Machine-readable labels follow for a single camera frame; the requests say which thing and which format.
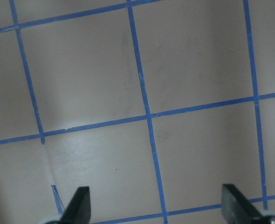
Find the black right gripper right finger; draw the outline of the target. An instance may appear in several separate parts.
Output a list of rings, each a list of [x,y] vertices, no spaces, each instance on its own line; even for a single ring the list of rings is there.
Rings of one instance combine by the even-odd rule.
[[[262,220],[263,215],[233,184],[223,184],[221,213],[225,220]]]

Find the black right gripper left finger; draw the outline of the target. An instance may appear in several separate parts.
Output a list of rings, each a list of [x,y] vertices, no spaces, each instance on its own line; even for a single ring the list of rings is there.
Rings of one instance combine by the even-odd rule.
[[[79,187],[59,221],[90,221],[91,202],[89,186]]]

